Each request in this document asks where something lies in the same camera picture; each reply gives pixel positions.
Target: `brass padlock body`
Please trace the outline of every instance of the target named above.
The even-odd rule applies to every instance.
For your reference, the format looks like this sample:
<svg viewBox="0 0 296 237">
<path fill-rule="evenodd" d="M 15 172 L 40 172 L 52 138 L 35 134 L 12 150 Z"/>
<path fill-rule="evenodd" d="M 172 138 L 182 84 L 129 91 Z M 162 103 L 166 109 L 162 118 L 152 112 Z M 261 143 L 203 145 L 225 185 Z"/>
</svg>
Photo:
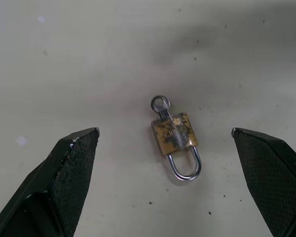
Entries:
<svg viewBox="0 0 296 237">
<path fill-rule="evenodd" d="M 198 146 L 186 113 L 155 120 L 151 125 L 164 156 Z"/>
</svg>

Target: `padlock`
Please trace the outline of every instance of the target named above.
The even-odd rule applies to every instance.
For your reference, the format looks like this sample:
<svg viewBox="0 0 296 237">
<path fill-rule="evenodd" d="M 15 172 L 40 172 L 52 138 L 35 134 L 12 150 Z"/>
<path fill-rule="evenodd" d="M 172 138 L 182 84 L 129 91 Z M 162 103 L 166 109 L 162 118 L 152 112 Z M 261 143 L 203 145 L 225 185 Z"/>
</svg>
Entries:
<svg viewBox="0 0 296 237">
<path fill-rule="evenodd" d="M 160 116 L 151 126 L 161 153 L 169 160 L 174 175 L 182 181 L 194 180 L 200 174 L 202 164 L 196 149 L 198 143 L 186 113 L 170 115 L 170 102 L 162 95 L 152 99 L 151 108 Z M 194 157 L 195 171 L 190 175 L 182 175 L 178 172 L 171 154 L 189 148 Z"/>
</svg>

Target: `white table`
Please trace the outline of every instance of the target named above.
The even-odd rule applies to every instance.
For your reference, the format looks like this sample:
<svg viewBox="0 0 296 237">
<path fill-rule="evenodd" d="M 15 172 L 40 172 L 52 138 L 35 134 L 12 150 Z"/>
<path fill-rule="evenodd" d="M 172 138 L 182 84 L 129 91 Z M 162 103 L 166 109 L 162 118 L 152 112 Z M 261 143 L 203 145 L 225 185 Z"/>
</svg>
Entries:
<svg viewBox="0 0 296 237">
<path fill-rule="evenodd" d="M 199 140 L 191 183 L 160 156 L 157 94 Z M 75 236 L 271 237 L 230 133 L 296 151 L 296 1 L 0 0 L 0 211 L 60 138 L 93 126 Z"/>
</svg>

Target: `metal shackle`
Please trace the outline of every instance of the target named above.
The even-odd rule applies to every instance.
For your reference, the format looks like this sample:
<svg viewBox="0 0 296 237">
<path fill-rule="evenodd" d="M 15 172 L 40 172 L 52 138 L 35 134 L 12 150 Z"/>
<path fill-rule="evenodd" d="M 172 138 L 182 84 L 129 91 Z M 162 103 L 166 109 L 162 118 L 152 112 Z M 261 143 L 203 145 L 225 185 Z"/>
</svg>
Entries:
<svg viewBox="0 0 296 237">
<path fill-rule="evenodd" d="M 158 113 L 160 119 L 152 122 L 152 127 L 156 135 L 158 145 L 163 155 L 170 163 L 175 177 L 182 181 L 192 181 L 198 177 L 201 172 L 201 158 L 197 152 L 198 145 L 192 127 L 189 123 L 186 113 L 170 115 L 169 100 L 162 96 L 155 96 L 151 101 L 151 108 Z M 183 175 L 177 170 L 171 153 L 190 148 L 195 161 L 195 170 L 190 175 Z"/>
</svg>

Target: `metal ring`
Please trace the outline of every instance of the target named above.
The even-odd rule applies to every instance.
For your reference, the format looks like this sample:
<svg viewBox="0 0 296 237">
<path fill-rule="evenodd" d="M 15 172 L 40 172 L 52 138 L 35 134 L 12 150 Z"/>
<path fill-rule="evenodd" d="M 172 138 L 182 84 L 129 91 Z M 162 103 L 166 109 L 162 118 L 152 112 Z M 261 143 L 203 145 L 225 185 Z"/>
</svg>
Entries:
<svg viewBox="0 0 296 237">
<path fill-rule="evenodd" d="M 165 96 L 157 95 L 151 100 L 151 108 L 156 113 L 160 113 L 170 108 L 170 102 Z"/>
<path fill-rule="evenodd" d="M 191 147 L 190 149 L 191 149 L 191 152 L 193 154 L 195 165 L 196 165 L 195 171 L 190 175 L 182 175 L 182 174 L 180 174 L 178 172 L 177 168 L 176 168 L 176 165 L 174 164 L 172 156 L 167 155 L 167 158 L 168 158 L 168 160 L 170 162 L 170 165 L 171 165 L 171 168 L 172 168 L 172 171 L 173 171 L 174 175 L 176 176 L 176 178 L 178 178 L 178 179 L 180 179 L 182 181 L 192 181 L 192 180 L 196 179 L 198 177 L 198 175 L 200 174 L 201 169 L 202 169 L 201 158 L 198 155 L 196 147 Z"/>
</svg>

